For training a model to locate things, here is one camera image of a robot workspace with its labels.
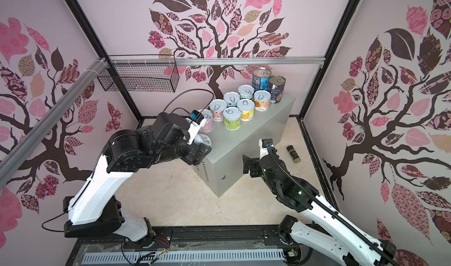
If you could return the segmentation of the pink label white-lid can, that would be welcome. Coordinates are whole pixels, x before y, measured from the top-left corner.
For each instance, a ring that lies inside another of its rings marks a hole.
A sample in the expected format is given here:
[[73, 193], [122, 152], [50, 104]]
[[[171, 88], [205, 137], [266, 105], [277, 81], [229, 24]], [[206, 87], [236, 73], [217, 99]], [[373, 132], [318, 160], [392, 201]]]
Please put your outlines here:
[[213, 113], [210, 110], [208, 110], [208, 109], [204, 109], [204, 110], [202, 110], [202, 114], [204, 116], [204, 119], [206, 120], [206, 123], [200, 129], [200, 131], [203, 132], [203, 133], [209, 133], [214, 128]]

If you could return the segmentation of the green label white-lid can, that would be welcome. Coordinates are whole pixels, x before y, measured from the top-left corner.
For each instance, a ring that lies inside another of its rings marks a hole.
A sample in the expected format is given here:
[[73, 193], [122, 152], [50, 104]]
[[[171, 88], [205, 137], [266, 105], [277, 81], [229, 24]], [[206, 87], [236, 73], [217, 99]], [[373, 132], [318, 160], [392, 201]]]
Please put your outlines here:
[[237, 107], [228, 107], [223, 111], [223, 121], [227, 130], [235, 131], [241, 126], [241, 111]]

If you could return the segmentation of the pink small white-lid can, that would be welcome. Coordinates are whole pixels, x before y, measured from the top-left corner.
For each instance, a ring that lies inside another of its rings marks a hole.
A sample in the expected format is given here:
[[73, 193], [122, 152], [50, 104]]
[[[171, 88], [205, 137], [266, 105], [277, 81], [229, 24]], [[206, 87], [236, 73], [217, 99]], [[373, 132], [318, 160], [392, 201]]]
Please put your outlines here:
[[210, 102], [209, 110], [213, 114], [213, 120], [215, 122], [223, 121], [224, 119], [223, 112], [227, 109], [227, 107], [228, 107], [227, 102], [222, 99], [215, 99]]

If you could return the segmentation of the yellow label white-lid can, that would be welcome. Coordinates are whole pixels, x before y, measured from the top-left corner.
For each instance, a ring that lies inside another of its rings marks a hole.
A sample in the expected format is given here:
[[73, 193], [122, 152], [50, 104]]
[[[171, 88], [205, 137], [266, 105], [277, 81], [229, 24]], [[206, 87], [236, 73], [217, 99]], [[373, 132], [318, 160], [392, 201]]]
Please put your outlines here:
[[255, 104], [251, 99], [241, 99], [237, 102], [237, 107], [241, 112], [241, 121], [247, 122], [254, 117]]

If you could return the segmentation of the light blue white-lid can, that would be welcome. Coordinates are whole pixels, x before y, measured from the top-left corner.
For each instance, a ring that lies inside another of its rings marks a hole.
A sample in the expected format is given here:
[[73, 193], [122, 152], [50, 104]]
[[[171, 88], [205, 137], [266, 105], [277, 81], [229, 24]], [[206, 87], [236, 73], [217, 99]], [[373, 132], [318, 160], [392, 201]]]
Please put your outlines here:
[[237, 92], [227, 92], [224, 94], [223, 99], [227, 103], [227, 107], [236, 107], [241, 96]]

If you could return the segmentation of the orange label white-lid can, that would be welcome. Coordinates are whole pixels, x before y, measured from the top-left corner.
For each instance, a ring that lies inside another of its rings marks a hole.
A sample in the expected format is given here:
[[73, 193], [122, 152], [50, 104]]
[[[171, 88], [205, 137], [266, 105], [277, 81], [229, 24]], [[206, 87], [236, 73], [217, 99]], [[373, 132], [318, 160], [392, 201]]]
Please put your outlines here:
[[270, 106], [271, 93], [259, 90], [254, 93], [255, 110], [259, 112], [267, 111]]

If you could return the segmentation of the teal label white-lid can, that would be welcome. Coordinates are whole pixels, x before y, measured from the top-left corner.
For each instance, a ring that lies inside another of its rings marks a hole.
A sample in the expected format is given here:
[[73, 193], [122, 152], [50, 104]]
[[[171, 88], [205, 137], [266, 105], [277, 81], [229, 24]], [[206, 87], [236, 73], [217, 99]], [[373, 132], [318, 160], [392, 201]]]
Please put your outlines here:
[[254, 88], [251, 85], [241, 85], [238, 87], [238, 94], [240, 99], [252, 100], [254, 96]]

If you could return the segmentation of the blue label tin can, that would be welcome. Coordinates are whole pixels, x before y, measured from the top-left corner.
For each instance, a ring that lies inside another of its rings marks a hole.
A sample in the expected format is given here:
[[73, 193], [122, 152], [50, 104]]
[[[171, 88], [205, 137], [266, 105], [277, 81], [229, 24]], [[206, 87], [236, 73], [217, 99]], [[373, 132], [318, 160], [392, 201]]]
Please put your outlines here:
[[268, 67], [256, 68], [253, 72], [252, 87], [255, 91], [267, 91], [272, 72]]

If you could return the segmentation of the dark grey tin can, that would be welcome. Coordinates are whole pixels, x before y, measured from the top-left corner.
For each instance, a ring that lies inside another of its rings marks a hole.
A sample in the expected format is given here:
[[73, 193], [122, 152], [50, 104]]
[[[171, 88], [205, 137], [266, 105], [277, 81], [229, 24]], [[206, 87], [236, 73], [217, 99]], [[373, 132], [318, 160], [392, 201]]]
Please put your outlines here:
[[277, 104], [282, 100], [286, 79], [280, 75], [273, 75], [269, 79], [270, 83], [270, 102]]

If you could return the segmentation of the grey-green white-lid can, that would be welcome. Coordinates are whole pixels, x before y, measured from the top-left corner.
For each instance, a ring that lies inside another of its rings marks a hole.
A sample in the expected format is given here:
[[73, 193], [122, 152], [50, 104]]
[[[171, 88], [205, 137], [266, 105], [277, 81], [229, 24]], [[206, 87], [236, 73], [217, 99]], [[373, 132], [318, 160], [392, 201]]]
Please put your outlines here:
[[203, 144], [206, 145], [208, 147], [211, 147], [211, 140], [207, 135], [204, 134], [197, 134], [194, 142], [198, 145]]

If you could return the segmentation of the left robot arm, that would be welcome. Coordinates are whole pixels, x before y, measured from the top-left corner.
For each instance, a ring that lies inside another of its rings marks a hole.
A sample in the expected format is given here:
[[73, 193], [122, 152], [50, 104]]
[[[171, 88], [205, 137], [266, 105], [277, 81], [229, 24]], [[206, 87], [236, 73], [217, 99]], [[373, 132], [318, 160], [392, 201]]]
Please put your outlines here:
[[92, 238], [116, 234], [132, 242], [152, 242], [155, 232], [150, 221], [125, 212], [115, 193], [140, 169], [176, 159], [190, 166], [201, 164], [211, 152], [210, 139], [200, 133], [206, 123], [199, 111], [189, 113], [186, 118], [162, 112], [150, 126], [114, 133], [81, 190], [63, 201], [63, 212], [68, 215], [62, 230], [64, 236]]

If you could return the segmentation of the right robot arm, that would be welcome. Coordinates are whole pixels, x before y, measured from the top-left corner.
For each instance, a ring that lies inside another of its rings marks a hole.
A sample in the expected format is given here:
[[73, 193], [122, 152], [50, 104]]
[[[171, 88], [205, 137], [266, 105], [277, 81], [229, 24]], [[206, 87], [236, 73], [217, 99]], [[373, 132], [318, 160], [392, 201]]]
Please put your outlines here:
[[308, 246], [341, 266], [397, 265], [396, 247], [391, 242], [363, 232], [333, 208], [309, 182], [292, 176], [278, 156], [243, 156], [243, 172], [264, 180], [279, 203], [322, 228], [318, 231], [293, 216], [285, 216], [278, 226], [283, 243]]

